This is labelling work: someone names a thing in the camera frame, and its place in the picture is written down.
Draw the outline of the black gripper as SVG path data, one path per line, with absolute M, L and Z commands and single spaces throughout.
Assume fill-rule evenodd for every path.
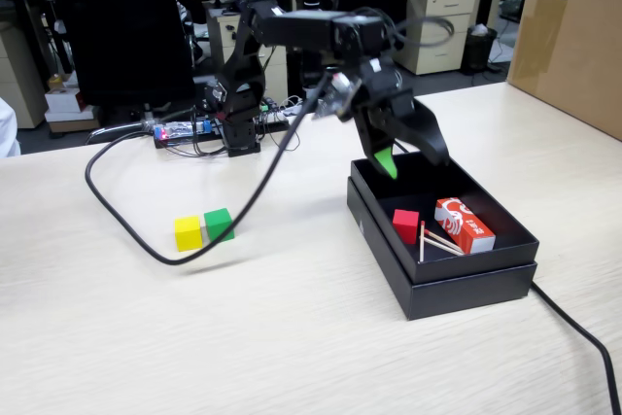
M 372 58 L 364 61 L 357 72 L 361 86 L 354 97 L 353 108 L 389 108 L 387 133 L 372 123 L 367 111 L 354 116 L 363 152 L 372 166 L 393 180 L 397 178 L 394 140 L 416 147 L 434 166 L 448 165 L 448 148 L 434 113 L 413 97 L 411 88 L 403 85 L 393 60 Z

